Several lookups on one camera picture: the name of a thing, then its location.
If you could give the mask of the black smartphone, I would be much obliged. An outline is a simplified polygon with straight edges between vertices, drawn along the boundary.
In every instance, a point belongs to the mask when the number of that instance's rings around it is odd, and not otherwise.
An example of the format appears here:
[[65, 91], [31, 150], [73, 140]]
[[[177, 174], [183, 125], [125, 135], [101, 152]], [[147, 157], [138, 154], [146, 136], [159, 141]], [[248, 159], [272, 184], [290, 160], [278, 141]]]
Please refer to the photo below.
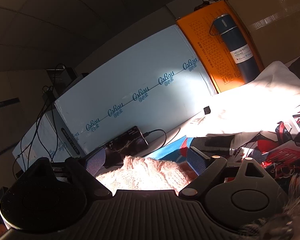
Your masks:
[[106, 152], [111, 157], [123, 160], [126, 156], [134, 156], [148, 148], [148, 142], [138, 126], [133, 126], [106, 144]]

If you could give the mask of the brown cardboard box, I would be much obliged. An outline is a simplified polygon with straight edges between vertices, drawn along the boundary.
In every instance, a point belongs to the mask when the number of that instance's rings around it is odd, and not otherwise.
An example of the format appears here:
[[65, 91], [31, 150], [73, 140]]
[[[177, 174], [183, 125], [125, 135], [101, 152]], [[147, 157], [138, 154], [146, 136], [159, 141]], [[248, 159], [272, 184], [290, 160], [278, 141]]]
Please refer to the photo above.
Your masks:
[[228, 0], [264, 66], [300, 56], [300, 0]]

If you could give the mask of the red patterned garment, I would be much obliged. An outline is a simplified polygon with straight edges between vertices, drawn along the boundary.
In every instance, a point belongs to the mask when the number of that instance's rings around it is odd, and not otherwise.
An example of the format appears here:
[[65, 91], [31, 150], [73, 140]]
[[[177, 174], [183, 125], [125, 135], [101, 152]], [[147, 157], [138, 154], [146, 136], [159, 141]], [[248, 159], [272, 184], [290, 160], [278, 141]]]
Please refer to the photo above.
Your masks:
[[277, 181], [300, 180], [300, 111], [289, 122], [277, 123], [274, 132], [259, 132], [238, 148], [231, 143], [229, 160], [255, 159]]

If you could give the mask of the small light blue box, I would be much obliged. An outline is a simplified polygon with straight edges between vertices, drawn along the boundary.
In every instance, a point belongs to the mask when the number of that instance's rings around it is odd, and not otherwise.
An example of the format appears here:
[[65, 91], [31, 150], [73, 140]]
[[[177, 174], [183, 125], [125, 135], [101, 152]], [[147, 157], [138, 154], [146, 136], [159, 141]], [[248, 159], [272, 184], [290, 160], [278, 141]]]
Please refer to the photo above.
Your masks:
[[12, 154], [23, 171], [40, 157], [63, 162], [71, 156], [69, 143], [62, 139], [62, 124], [61, 116], [54, 108], [44, 113], [21, 138]]

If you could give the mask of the small black cube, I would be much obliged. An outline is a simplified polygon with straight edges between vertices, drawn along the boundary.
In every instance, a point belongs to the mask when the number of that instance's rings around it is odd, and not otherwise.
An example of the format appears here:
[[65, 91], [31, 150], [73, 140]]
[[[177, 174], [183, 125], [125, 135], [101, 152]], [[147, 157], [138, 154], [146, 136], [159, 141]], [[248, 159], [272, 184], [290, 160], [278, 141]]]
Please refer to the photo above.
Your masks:
[[208, 114], [210, 114], [210, 113], [211, 113], [210, 107], [209, 107], [209, 106], [205, 107], [205, 108], [204, 108], [204, 114], [205, 114], [205, 115], [208, 115]]

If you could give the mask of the black power adapter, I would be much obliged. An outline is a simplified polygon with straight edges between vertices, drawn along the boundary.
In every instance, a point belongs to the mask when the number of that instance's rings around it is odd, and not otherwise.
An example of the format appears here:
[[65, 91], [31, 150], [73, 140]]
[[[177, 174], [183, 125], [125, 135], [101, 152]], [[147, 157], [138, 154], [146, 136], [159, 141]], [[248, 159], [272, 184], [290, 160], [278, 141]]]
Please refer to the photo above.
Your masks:
[[42, 87], [42, 98], [48, 105], [53, 104], [58, 98], [58, 94], [53, 86]]

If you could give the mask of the large light blue Cobou box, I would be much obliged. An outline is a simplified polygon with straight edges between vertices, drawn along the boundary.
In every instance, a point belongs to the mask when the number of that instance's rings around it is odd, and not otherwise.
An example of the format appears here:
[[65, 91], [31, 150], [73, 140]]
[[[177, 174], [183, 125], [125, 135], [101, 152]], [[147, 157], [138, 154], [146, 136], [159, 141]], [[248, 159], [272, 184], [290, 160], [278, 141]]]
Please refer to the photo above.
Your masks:
[[201, 112], [216, 93], [189, 41], [172, 25], [95, 69], [55, 106], [89, 153], [133, 126], [168, 132]]

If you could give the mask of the pink knitted sweater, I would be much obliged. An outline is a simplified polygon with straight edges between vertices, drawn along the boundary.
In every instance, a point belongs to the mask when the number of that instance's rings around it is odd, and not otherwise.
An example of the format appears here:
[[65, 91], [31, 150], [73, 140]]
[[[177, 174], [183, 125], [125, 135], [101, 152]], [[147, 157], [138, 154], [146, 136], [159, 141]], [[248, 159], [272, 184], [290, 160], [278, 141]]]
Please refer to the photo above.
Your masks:
[[198, 176], [187, 162], [125, 157], [123, 166], [96, 176], [112, 194], [117, 190], [174, 190], [178, 194]]

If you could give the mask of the white cloth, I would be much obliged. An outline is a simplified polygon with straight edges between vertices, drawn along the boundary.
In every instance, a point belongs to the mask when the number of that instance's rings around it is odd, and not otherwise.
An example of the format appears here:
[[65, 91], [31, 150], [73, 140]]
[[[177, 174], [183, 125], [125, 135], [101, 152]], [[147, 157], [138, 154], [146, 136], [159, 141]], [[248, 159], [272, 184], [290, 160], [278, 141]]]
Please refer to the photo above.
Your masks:
[[300, 79], [275, 61], [250, 83], [213, 96], [210, 113], [199, 112], [185, 127], [190, 137], [271, 131], [300, 109]]

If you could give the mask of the dark blue vacuum bottle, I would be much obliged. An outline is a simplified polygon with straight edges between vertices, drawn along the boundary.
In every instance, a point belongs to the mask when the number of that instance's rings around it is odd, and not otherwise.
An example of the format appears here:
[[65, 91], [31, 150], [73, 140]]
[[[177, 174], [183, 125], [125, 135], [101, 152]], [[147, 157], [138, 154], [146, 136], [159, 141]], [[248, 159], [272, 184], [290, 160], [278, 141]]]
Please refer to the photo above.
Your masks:
[[229, 14], [222, 14], [212, 22], [237, 64], [245, 83], [253, 81], [260, 74], [259, 67], [246, 39]]

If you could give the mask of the orange box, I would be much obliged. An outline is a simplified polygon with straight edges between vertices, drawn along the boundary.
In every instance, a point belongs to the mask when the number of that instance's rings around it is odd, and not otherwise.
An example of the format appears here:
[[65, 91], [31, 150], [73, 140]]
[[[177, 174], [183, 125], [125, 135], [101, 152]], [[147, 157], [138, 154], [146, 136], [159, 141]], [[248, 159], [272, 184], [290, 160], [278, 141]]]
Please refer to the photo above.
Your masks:
[[262, 72], [264, 66], [253, 41], [230, 5], [225, 1], [213, 3], [177, 20], [178, 27], [197, 53], [219, 93], [245, 84], [230, 51], [212, 24], [213, 20], [222, 14], [232, 16], [252, 50], [260, 72]]

